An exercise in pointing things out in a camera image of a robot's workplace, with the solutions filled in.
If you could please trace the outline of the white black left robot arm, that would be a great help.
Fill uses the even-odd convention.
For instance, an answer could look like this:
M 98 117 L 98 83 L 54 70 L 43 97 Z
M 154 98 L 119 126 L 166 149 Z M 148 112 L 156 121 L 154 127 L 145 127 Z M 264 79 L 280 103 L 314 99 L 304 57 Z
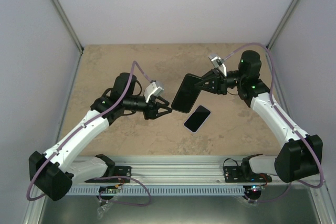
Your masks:
M 74 164 L 82 150 L 118 118 L 142 112 L 146 120 L 155 120 L 171 113 L 169 102 L 160 94 L 163 84 L 151 81 L 144 94 L 135 95 L 136 76 L 121 73 L 112 88 L 106 89 L 91 105 L 80 123 L 60 142 L 28 159 L 30 187 L 36 186 L 53 201 L 65 196 L 73 185 L 84 182 L 116 182 L 128 179 L 129 171 L 116 173 L 113 160 L 103 154 Z

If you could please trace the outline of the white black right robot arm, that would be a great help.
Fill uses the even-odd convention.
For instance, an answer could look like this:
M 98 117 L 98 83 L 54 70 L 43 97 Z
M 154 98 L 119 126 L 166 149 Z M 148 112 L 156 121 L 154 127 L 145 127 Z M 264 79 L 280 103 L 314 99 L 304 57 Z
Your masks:
M 281 148 L 276 156 L 255 154 L 246 157 L 241 168 L 242 178 L 252 182 L 260 174 L 269 174 L 289 183 L 318 174 L 323 181 L 322 139 L 299 127 L 276 102 L 271 89 L 260 79 L 259 53 L 244 51 L 236 71 L 228 71 L 224 60 L 216 54 L 208 58 L 214 68 L 204 74 L 195 87 L 222 95 L 227 89 L 237 88 L 240 99 L 263 119 Z

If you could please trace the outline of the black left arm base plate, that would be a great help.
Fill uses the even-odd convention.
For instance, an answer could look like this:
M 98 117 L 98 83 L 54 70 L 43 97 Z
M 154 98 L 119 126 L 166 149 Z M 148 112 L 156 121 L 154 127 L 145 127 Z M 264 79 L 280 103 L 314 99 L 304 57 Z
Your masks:
M 90 179 L 87 180 L 86 183 L 117 183 L 117 184 L 125 184 L 129 183 L 130 179 L 128 178 L 113 178 L 113 179 L 106 179 L 106 177 L 111 176 L 125 176 L 130 177 L 132 174 L 132 167 L 131 166 L 116 166 L 114 168 L 114 171 L 112 172 L 111 169 L 108 168 L 108 170 L 103 175 L 104 179 L 97 180 L 97 179 Z

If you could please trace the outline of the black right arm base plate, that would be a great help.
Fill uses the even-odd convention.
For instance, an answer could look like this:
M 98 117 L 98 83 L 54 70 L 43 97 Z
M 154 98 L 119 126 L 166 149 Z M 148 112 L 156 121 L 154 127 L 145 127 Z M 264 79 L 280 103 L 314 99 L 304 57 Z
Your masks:
M 267 174 L 244 174 L 240 166 L 224 166 L 224 178 L 226 183 L 270 183 L 272 177 Z

